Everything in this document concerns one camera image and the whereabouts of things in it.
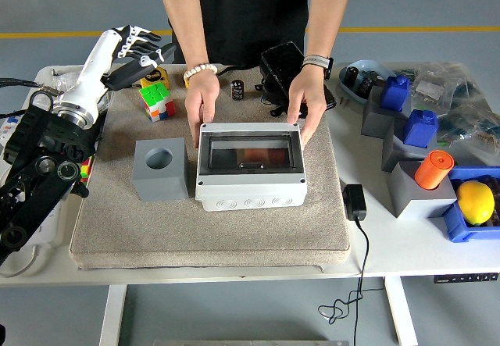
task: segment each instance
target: person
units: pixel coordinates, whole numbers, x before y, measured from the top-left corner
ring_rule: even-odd
[[[181,49],[174,63],[186,63],[192,70],[210,63],[257,66],[260,53],[287,41],[304,52],[308,21],[305,55],[328,59],[347,1],[311,0],[310,9],[308,0],[163,0],[163,4],[173,28],[173,43]],[[301,131],[304,145],[326,109],[323,82],[322,67],[305,65],[288,92],[289,123],[297,122],[302,102],[308,107]],[[196,146],[201,123],[213,121],[219,92],[218,78],[208,66],[189,77],[185,106]]]

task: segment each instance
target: yellow lemon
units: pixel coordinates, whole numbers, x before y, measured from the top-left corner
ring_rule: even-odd
[[[493,192],[476,180],[469,180],[459,186],[456,192],[464,219],[473,225],[489,220],[495,208]]]

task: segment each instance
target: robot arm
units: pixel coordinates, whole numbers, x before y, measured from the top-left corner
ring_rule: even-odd
[[[118,91],[153,71],[175,49],[158,48],[160,36],[137,26],[113,28],[102,33],[88,56],[76,84],[54,101],[53,112],[86,130],[98,118],[98,102],[108,91]],[[107,75],[115,59],[134,61]]]
[[[158,48],[152,41],[159,40],[135,26],[107,30],[75,85],[49,110],[30,103],[3,154],[12,166],[0,187],[0,265],[26,244],[68,191],[88,196],[78,164],[95,153],[101,137],[105,114],[99,114],[98,103],[107,91],[129,87],[165,62],[175,46]],[[108,75],[113,61],[124,57],[134,59]]]

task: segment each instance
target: black shirt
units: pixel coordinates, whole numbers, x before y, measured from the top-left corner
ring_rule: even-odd
[[[200,0],[209,61],[253,67],[260,53],[293,41],[304,51],[307,0]],[[174,63],[185,63],[177,45]]]

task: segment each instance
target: gray stand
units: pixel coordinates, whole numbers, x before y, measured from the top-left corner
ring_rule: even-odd
[[[391,172],[400,161],[424,160],[429,152],[438,149],[435,135],[426,148],[404,144],[405,125],[405,120],[394,119],[385,134],[382,146],[382,170],[384,172]]]
[[[448,176],[434,190],[419,186],[413,177],[421,162],[399,162],[387,180],[392,205],[398,219],[441,217],[456,201]]]
[[[137,141],[132,183],[143,202],[188,199],[184,138]]]
[[[362,111],[361,135],[384,139],[394,119],[407,120],[412,113],[411,98],[403,104],[401,112],[380,107],[382,87],[373,87]]]

